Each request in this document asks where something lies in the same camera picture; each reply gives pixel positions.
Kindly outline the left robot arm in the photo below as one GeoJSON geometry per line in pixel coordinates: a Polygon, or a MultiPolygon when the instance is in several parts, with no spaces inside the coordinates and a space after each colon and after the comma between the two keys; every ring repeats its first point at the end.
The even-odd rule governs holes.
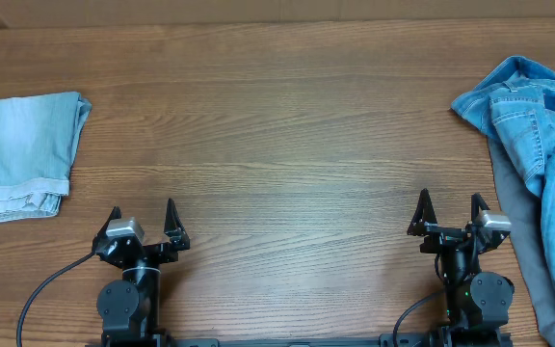
{"type": "Polygon", "coordinates": [[[102,346],[172,346],[173,337],[159,326],[160,266],[178,260],[190,248],[190,238],[174,200],[166,208],[168,240],[146,245],[135,218],[124,218],[114,207],[92,241],[92,252],[121,269],[121,278],[106,284],[96,300],[102,319],[102,346]]]}

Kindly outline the blue denim jeans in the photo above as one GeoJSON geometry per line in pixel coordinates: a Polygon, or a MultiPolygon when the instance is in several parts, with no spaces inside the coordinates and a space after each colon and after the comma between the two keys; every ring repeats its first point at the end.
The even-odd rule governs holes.
{"type": "Polygon", "coordinates": [[[555,71],[512,56],[452,110],[502,144],[527,189],[541,200],[544,256],[555,283],[555,71]]]}

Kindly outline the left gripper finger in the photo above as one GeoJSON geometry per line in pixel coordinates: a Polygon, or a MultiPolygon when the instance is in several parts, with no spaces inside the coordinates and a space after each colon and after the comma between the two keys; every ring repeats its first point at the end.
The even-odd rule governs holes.
{"type": "Polygon", "coordinates": [[[167,202],[164,234],[169,238],[177,251],[190,249],[190,237],[181,223],[173,199],[168,199],[167,202]]]}
{"type": "Polygon", "coordinates": [[[98,231],[98,233],[95,235],[94,240],[95,241],[100,241],[102,238],[106,237],[106,230],[109,226],[109,224],[117,219],[121,218],[121,212],[118,206],[114,206],[109,217],[107,218],[106,222],[104,223],[104,225],[102,226],[102,228],[98,231]]]}

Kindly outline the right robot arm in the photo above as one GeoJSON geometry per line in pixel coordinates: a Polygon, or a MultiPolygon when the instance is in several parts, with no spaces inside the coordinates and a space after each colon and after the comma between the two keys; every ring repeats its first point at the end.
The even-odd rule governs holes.
{"type": "Polygon", "coordinates": [[[502,212],[489,209],[480,194],[471,196],[471,219],[464,227],[443,227],[436,218],[429,191],[420,192],[407,234],[423,239],[419,250],[435,257],[436,276],[443,288],[409,307],[396,321],[392,344],[398,346],[402,322],[415,309],[442,296],[447,321],[411,341],[416,346],[511,346],[500,328],[509,321],[515,294],[506,277],[481,269],[479,256],[497,249],[511,233],[512,224],[502,212]]]}

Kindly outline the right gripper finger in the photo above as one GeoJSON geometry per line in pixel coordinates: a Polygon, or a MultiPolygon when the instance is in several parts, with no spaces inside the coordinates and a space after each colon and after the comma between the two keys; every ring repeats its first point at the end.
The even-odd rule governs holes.
{"type": "Polygon", "coordinates": [[[411,236],[425,236],[430,232],[431,227],[436,226],[437,218],[432,200],[429,191],[424,188],[420,192],[414,215],[407,229],[407,234],[411,236]]]}
{"type": "Polygon", "coordinates": [[[488,211],[489,206],[483,199],[480,193],[475,193],[471,196],[471,222],[475,223],[477,218],[483,211],[488,211]]]}

